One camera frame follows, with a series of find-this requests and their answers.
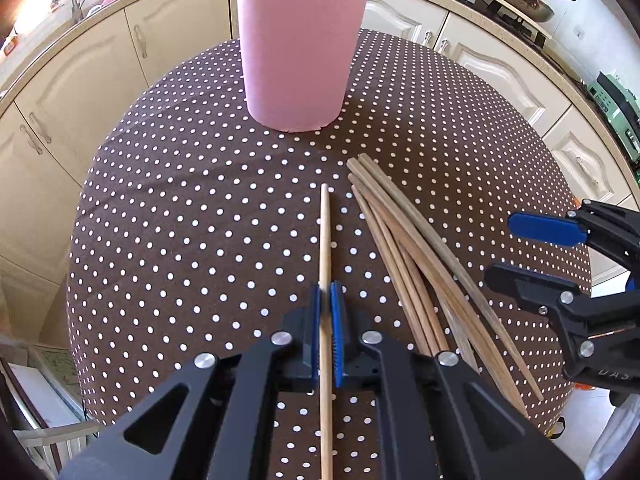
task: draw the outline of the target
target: pink cup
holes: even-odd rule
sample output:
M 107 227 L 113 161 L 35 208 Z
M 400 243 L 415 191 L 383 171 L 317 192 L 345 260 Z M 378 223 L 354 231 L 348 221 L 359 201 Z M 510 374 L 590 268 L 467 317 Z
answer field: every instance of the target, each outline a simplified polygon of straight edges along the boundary
M 238 0 L 249 113 L 283 132 L 339 114 L 367 0 Z

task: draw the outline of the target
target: cabinet door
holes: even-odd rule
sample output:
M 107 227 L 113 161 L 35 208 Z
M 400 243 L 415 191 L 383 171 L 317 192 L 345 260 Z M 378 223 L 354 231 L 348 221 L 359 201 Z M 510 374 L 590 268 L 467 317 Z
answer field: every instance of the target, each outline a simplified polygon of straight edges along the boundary
M 620 204 L 620 207 L 638 211 L 638 204 L 632 195 L 626 197 Z M 626 272 L 624 267 L 619 266 L 616 262 L 609 260 L 598 251 L 589 249 L 589 259 L 591 261 L 591 285 L 597 285 L 606 282 L 617 275 Z
M 542 136 L 569 107 L 569 99 L 516 51 L 450 13 L 436 51 L 494 87 Z
M 41 142 L 81 183 L 100 143 L 146 88 L 121 10 L 51 59 L 15 103 Z
M 230 1 L 234 38 L 237 38 L 237 2 Z M 362 27 L 433 47 L 446 17 L 445 9 L 425 0 L 367 0 Z
M 0 257 L 0 286 L 14 337 L 37 342 L 60 285 L 43 280 Z
M 0 256 L 60 283 L 80 187 L 15 105 L 0 118 Z
M 631 193 L 613 156 L 576 108 L 569 108 L 543 140 L 580 200 L 617 204 Z
M 149 84 L 231 39 L 228 0 L 140 0 L 125 12 Z

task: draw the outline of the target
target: polka dot tablecloth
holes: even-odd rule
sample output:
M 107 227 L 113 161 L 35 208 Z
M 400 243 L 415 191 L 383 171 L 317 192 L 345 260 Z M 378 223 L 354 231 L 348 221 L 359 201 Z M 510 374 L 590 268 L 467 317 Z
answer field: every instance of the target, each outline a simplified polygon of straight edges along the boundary
M 588 288 L 584 248 L 508 232 L 510 212 L 563 215 L 572 194 L 538 134 L 471 72 L 416 43 L 363 30 L 340 116 L 320 131 L 283 134 L 249 116 L 239 42 L 230 41 L 145 92 L 98 149 L 84 183 L 67 297 L 91 415 L 111 424 L 181 363 L 203 351 L 242 352 L 276 330 L 284 312 L 306 304 L 318 280 L 323 182 L 332 192 L 333 278 L 346 286 L 348 307 L 412 349 L 398 297 L 350 193 L 346 161 L 362 152 L 480 285 L 483 269 L 502 261 Z M 503 352 L 532 423 L 543 431 L 571 388 L 561 376 L 558 340 L 546 319 L 481 290 L 538 378 L 542 402 Z M 337 392 L 340 478 L 379 476 L 373 400 Z M 275 424 L 270 478 L 317 480 L 317 397 L 281 395 Z

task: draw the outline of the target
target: silver screw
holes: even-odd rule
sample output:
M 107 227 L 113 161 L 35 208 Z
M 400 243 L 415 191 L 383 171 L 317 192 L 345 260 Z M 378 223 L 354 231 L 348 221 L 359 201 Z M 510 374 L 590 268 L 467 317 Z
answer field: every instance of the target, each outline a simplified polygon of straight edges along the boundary
M 368 345 L 377 345 L 382 341 L 382 334 L 375 330 L 367 330 L 362 334 L 362 341 Z
M 571 304 L 574 301 L 574 294 L 566 290 L 560 294 L 560 301 L 565 305 Z
M 293 336 L 289 332 L 274 332 L 271 334 L 271 342 L 276 346 L 288 345 L 293 341 Z
M 193 358 L 193 364 L 198 368 L 211 368 L 216 363 L 216 356 L 209 352 L 203 352 Z
M 587 341 L 583 341 L 580 345 L 580 355 L 582 357 L 591 357 L 593 355 L 593 351 L 595 350 L 595 346 L 591 341 L 587 339 Z
M 442 366 L 455 366 L 460 362 L 460 359 L 453 352 L 441 352 L 438 354 L 438 362 Z

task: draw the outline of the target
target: green appliance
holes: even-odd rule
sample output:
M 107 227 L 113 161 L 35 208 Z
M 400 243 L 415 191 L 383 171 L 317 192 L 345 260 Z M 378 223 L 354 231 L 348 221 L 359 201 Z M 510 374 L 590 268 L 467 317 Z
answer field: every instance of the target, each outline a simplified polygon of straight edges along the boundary
M 640 162 L 640 107 L 636 96 L 612 75 L 600 75 L 588 87 L 632 163 Z

